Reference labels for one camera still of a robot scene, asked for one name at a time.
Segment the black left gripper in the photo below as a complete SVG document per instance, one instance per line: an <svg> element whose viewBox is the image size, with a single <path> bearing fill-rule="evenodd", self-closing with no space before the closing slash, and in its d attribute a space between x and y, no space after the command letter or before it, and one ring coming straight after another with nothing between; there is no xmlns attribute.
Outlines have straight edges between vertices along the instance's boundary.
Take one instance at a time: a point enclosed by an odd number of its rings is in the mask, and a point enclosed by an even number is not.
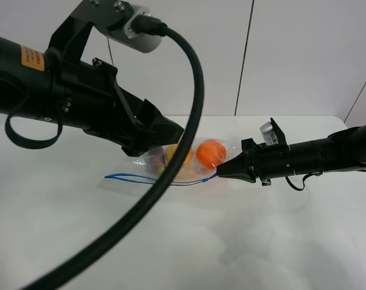
<svg viewBox="0 0 366 290"><path fill-rule="evenodd" d="M45 52L56 64L54 84L65 88L61 104L64 124L121 142L127 156L176 144L184 129L147 99L142 101L120 88L116 67L98 58L89 65L81 56L93 28L145 53L147 36L135 32L132 23L146 14L145 7L126 1L82 1L53 33Z"/></svg>

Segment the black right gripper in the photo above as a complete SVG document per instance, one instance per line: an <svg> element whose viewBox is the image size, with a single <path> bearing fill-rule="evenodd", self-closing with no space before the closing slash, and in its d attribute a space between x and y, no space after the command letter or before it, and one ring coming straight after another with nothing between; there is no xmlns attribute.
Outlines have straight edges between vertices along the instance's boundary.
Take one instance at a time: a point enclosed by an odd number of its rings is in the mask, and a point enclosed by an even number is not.
<svg viewBox="0 0 366 290"><path fill-rule="evenodd" d="M286 141L278 144L256 144L252 138L242 140L242 153L217 166L220 178L237 179L249 183L261 180L262 186L271 179L291 176L291 150Z"/></svg>

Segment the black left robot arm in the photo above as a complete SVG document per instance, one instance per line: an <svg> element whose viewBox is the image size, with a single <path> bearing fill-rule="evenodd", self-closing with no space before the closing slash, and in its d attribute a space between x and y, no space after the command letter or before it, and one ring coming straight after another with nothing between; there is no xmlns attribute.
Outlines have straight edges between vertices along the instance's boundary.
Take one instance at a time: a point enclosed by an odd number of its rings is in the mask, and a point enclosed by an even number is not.
<svg viewBox="0 0 366 290"><path fill-rule="evenodd" d="M82 129L121 146L128 156L178 142L183 128L148 100L121 88L117 68L81 60L92 29L142 53L159 36L136 33L147 8L126 1L82 1L52 34L44 53L0 37L0 113Z"/></svg>

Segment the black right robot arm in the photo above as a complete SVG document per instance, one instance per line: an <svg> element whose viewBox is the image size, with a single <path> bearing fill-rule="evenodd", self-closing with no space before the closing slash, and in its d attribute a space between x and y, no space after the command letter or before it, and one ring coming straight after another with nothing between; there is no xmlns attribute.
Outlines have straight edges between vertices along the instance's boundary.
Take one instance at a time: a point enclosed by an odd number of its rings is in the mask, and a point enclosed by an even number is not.
<svg viewBox="0 0 366 290"><path fill-rule="evenodd" d="M259 179L269 186L273 178L301 175L306 180L324 172L366 172L366 125L295 144L286 142L274 119L260 131L264 143L242 140L241 153L217 167L218 177L250 183Z"/></svg>

